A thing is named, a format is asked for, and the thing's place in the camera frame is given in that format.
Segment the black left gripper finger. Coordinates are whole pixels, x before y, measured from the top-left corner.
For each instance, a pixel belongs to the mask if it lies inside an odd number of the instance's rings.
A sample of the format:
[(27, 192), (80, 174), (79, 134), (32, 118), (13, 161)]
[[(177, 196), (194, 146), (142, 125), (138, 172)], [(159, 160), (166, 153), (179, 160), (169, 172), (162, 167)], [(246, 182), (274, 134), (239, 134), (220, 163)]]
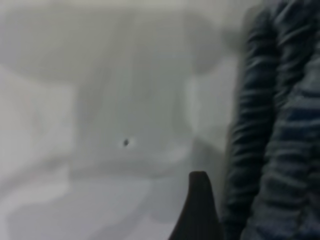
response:
[(189, 174), (188, 193), (170, 240), (217, 240), (218, 216), (205, 171)]

